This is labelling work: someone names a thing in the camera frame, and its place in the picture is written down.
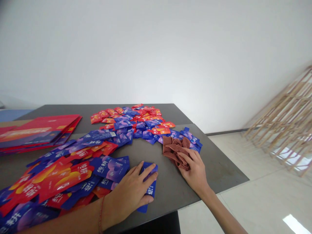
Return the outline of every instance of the white wall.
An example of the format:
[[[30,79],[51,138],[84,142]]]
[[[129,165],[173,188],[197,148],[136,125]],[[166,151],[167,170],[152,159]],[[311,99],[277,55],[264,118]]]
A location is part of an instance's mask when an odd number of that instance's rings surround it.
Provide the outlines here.
[[[312,62],[310,0],[17,0],[0,9],[0,100],[175,103],[238,129]]]

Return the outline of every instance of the hand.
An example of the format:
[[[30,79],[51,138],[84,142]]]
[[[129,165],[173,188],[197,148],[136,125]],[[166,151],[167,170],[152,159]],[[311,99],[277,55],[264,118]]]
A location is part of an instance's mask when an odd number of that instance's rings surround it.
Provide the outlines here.
[[[143,166],[141,162],[133,167],[120,181],[116,188],[104,197],[102,208],[102,230],[125,220],[140,206],[151,203],[154,198],[144,195],[149,186],[156,180],[158,172],[151,175],[145,182],[143,179],[155,168],[152,164],[139,175]]]
[[[189,164],[190,170],[186,171],[181,168],[179,168],[179,170],[189,186],[198,196],[202,197],[207,193],[207,190],[211,190],[207,183],[205,165],[197,151],[187,148],[184,149],[189,153],[191,158],[185,154],[181,154],[180,156]]]

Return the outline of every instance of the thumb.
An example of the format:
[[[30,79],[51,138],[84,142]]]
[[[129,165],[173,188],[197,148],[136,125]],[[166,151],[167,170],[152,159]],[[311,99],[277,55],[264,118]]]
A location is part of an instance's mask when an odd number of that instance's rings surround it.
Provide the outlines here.
[[[150,196],[150,195],[144,195],[144,196],[142,197],[142,199],[140,200],[140,202],[139,202],[138,208],[141,207],[141,206],[143,206],[143,205],[146,205],[146,204],[148,204],[148,203],[151,203],[152,201],[154,201],[154,198],[153,198],[152,196]]]

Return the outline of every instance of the left hand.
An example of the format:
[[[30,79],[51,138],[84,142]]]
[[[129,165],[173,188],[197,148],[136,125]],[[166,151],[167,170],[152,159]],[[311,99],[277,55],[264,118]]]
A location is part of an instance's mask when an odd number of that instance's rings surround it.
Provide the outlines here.
[[[143,179],[155,168],[152,164],[139,175],[143,166],[141,162],[133,167],[120,181],[116,188],[104,197],[102,208],[102,230],[125,220],[137,208],[151,203],[154,198],[145,195],[146,190],[156,180],[158,172],[151,175],[145,182]]]

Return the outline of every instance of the wooden rack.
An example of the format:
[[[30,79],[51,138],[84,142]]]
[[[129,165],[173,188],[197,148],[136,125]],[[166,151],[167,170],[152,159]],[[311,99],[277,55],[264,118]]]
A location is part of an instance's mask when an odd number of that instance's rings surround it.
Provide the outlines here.
[[[243,137],[288,170],[304,176],[312,166],[312,66],[292,82]]]

